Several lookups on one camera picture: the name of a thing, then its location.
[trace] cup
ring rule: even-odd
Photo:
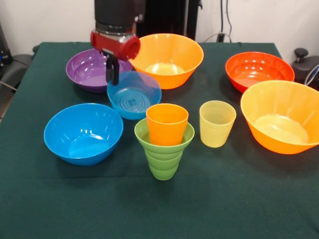
[[[151,144],[146,119],[136,124],[134,133],[144,149],[152,175],[158,180],[168,180],[177,171],[185,148],[194,138],[195,130],[190,123],[187,123],[181,144],[175,146]]]
[[[174,104],[157,104],[146,110],[152,144],[174,146],[181,144],[187,126],[188,111]]]
[[[225,144],[236,119],[236,110],[223,101],[208,101],[199,109],[200,139],[208,147]]]

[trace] yellow cup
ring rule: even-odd
[[[225,144],[236,119],[236,110],[223,101],[208,101],[199,109],[200,139],[208,147]]]

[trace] orange cup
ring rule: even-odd
[[[150,142],[160,146],[182,143],[188,121],[188,111],[174,104],[157,104],[146,110]]]

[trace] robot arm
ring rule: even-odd
[[[107,80],[118,83],[118,60],[134,59],[140,50],[135,24],[144,20],[146,0],[95,0],[92,46],[108,56]]]

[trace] blue bowl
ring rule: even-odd
[[[57,113],[44,129],[46,146],[68,163],[91,166],[107,158],[123,133],[123,120],[101,104],[79,104]]]
[[[109,83],[107,94],[115,111],[127,120],[144,119],[146,110],[161,100],[157,81],[136,71],[120,73],[118,85]]]

